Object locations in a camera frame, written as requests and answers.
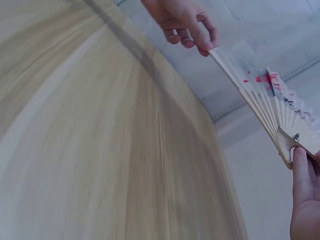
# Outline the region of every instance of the hand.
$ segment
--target hand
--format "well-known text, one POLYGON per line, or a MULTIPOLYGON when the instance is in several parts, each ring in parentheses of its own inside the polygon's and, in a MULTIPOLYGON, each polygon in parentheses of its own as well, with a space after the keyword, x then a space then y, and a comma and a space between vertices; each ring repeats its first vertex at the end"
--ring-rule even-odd
POLYGON ((293 153, 291 240, 320 239, 320 166, 300 147, 293 153))
POLYGON ((188 49, 196 45, 201 55, 205 57, 209 55, 209 50, 218 46, 217 29, 207 11, 195 0, 141 0, 141 2, 162 28, 169 43, 181 42, 188 49), (208 37, 199 22, 203 23, 208 31, 208 37))

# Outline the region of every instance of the folding fan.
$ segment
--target folding fan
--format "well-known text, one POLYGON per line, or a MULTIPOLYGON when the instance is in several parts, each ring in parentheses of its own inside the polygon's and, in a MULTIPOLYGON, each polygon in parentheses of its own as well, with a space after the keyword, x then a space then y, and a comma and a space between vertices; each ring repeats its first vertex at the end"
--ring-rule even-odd
POLYGON ((286 166, 292 169, 290 151, 294 147, 304 148, 315 159, 320 148, 320 120, 279 74, 269 69, 244 73, 219 48, 210 54, 258 117, 286 166))

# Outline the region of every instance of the finger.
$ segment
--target finger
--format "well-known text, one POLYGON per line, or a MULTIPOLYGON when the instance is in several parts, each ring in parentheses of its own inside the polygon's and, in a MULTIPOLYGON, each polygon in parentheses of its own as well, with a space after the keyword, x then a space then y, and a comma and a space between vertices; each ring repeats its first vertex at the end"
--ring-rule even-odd
POLYGON ((195 45, 195 42, 190 39, 186 29, 180 29, 180 30, 177 29, 176 32, 180 36, 181 43, 184 47, 186 47, 187 49, 190 49, 195 45))
POLYGON ((307 157, 307 163, 308 163, 308 172, 309 172, 312 186, 313 186, 313 188, 316 188, 319 186, 318 178, 317 178, 315 170, 314 170, 313 162, 311 161, 311 159, 308 159, 308 157, 307 157))
POLYGON ((158 24, 162 28, 162 30, 186 29, 185 24, 173 18, 158 22, 158 24))
POLYGON ((205 51, 205 50, 201 49, 201 48, 198 47, 198 46, 197 46, 197 48, 198 48, 199 53, 200 53, 202 56, 204 56, 204 57, 208 57, 208 56, 209 56, 209 52, 208 52, 208 51, 205 51))
POLYGON ((320 150, 315 154, 316 161, 320 164, 320 150))
POLYGON ((316 201, 320 201, 320 166, 311 157, 308 158, 308 162, 312 164, 312 168, 315 176, 315 179, 313 179, 313 176, 310 175, 312 185, 313 185, 313 199, 316 201))
POLYGON ((319 165, 319 163, 316 160, 312 159, 311 157, 310 157, 310 161, 312 162, 312 166, 313 166, 313 170, 314 170, 315 176, 317 178, 320 177, 320 165, 319 165))
POLYGON ((296 147, 293 152, 293 206, 313 199, 313 186, 309 176, 306 151, 296 147))
POLYGON ((213 43, 214 48, 218 47, 219 39, 218 39, 218 29, 215 27, 214 23, 212 22, 209 16, 205 16, 201 21, 205 28, 209 32, 210 42, 213 43))
POLYGON ((211 41, 207 40, 207 36, 198 24, 197 18, 190 18, 186 25, 188 26, 190 34, 193 40, 195 41, 195 44, 199 48, 207 52, 214 48, 214 44, 211 41))
POLYGON ((175 35, 175 32, 171 30, 163 30, 166 40, 171 44, 177 44, 180 42, 181 38, 179 35, 175 35))

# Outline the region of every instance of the fan pivot rivet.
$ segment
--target fan pivot rivet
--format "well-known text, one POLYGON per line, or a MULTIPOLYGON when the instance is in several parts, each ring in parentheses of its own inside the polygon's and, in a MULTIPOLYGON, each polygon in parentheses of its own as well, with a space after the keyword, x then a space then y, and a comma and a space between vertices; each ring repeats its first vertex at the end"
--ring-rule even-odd
POLYGON ((293 140, 294 140, 296 143, 300 142, 300 134, 297 133, 296 135, 294 135, 294 136, 293 136, 293 140))

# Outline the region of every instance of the light wood grain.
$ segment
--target light wood grain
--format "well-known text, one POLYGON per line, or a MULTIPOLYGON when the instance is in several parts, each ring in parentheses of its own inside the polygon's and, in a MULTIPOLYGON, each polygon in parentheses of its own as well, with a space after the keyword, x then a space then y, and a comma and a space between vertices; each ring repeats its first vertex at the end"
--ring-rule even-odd
POLYGON ((117 6, 18 3, 0 18, 20 26, 0 27, 0 239, 247 239, 211 118, 117 6))

